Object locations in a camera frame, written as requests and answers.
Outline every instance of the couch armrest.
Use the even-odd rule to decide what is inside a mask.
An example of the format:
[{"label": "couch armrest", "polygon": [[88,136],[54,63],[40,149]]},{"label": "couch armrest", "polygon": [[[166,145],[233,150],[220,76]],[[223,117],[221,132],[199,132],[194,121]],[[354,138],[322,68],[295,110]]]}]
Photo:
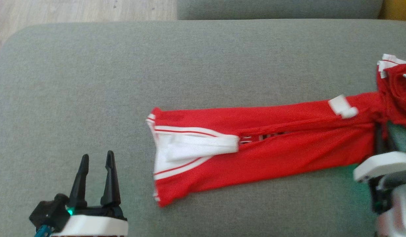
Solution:
[{"label": "couch armrest", "polygon": [[382,0],[177,0],[178,20],[376,19]]}]

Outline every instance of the blue cable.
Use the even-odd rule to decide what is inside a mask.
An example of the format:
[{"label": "blue cable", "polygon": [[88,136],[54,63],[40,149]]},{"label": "blue cable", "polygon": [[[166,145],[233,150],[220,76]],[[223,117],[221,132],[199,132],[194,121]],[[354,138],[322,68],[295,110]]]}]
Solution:
[{"label": "blue cable", "polygon": [[49,237],[52,234],[51,227],[42,225],[35,234],[35,237]]}]

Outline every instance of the gray fabric surface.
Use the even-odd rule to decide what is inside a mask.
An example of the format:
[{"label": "gray fabric surface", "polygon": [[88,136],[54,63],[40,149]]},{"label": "gray fabric surface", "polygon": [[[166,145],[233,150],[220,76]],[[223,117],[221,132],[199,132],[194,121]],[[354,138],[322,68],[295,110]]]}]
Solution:
[{"label": "gray fabric surface", "polygon": [[178,20],[377,19],[383,0],[177,0]]},{"label": "gray fabric surface", "polygon": [[129,236],[372,236],[367,187],[335,168],[153,200],[144,119],[165,110],[281,105],[374,91],[383,53],[406,60],[406,22],[246,20],[50,24],[0,55],[0,237],[33,236],[41,200],[91,157],[99,204],[115,152]]}]

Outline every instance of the wooden floor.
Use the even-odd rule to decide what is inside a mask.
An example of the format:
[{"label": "wooden floor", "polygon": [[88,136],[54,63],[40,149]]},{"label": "wooden floor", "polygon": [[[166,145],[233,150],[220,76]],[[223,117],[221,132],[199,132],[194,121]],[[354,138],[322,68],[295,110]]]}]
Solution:
[{"label": "wooden floor", "polygon": [[0,48],[35,24],[176,20],[176,0],[0,0]]}]

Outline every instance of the folded clothing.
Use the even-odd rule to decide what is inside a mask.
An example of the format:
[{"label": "folded clothing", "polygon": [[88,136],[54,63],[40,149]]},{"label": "folded clothing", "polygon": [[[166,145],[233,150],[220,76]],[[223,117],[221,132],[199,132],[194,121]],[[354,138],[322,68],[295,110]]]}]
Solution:
[{"label": "folded clothing", "polygon": [[383,117],[406,127],[406,61],[384,54],[377,64],[377,85],[383,100]]},{"label": "folded clothing", "polygon": [[190,192],[361,163],[373,155],[376,123],[406,126],[406,63],[384,57],[393,61],[379,62],[379,92],[273,107],[153,109],[146,121],[157,147],[155,200],[163,207]]}]

